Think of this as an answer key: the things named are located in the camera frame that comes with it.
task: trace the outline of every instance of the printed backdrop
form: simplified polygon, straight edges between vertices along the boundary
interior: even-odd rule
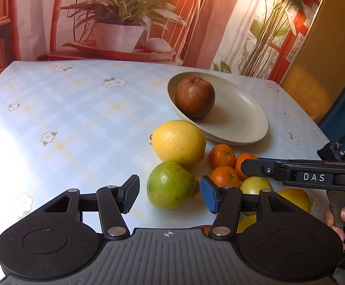
[[[280,83],[321,0],[0,0],[13,60],[157,62]]]

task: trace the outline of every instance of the plate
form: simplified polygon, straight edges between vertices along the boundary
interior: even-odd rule
[[[98,49],[96,41],[82,41],[65,43],[63,46],[69,46],[84,53],[90,53],[100,58],[122,61],[150,62],[150,61],[172,61],[175,53],[156,53],[144,52],[141,49],[134,49],[133,52],[121,52],[109,49]]]
[[[175,105],[176,87],[187,76],[200,76],[215,89],[215,105],[203,118],[190,119]],[[249,93],[224,78],[203,72],[180,73],[170,79],[167,91],[177,115],[198,126],[213,141],[228,145],[249,145],[260,141],[267,134],[269,124],[261,106]]]

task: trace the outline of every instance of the green fruit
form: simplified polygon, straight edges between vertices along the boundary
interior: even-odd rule
[[[149,201],[158,208],[172,209],[192,196],[196,179],[177,162],[159,164],[151,172],[146,185]]]
[[[240,190],[244,194],[259,194],[259,191],[263,188],[269,188],[273,190],[270,182],[263,177],[250,177],[245,179],[244,182],[240,185]],[[255,212],[245,212],[246,214],[255,214]]]

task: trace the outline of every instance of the tablecloth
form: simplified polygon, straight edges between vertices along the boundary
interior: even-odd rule
[[[175,210],[160,210],[146,196],[151,170],[161,161],[149,136],[161,123],[178,119],[167,83],[194,69],[118,61],[13,62],[0,75],[0,233],[69,188],[94,193],[140,177],[140,195],[124,215],[135,227],[179,228],[210,224],[204,203],[189,200]],[[269,132],[259,143],[234,147],[236,155],[318,159],[328,139],[305,111],[275,82],[211,72],[234,82],[261,105]],[[196,177],[210,173],[207,154]],[[274,190],[280,182],[271,181]],[[325,191],[306,192],[311,214],[322,220]],[[83,221],[100,232],[97,213]]]

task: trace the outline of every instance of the potted plant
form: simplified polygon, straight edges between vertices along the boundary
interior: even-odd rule
[[[153,24],[165,27],[168,20],[186,24],[166,0],[90,0],[61,9],[75,10],[68,17],[79,15],[75,27],[93,22],[97,48],[121,52],[132,52]]]

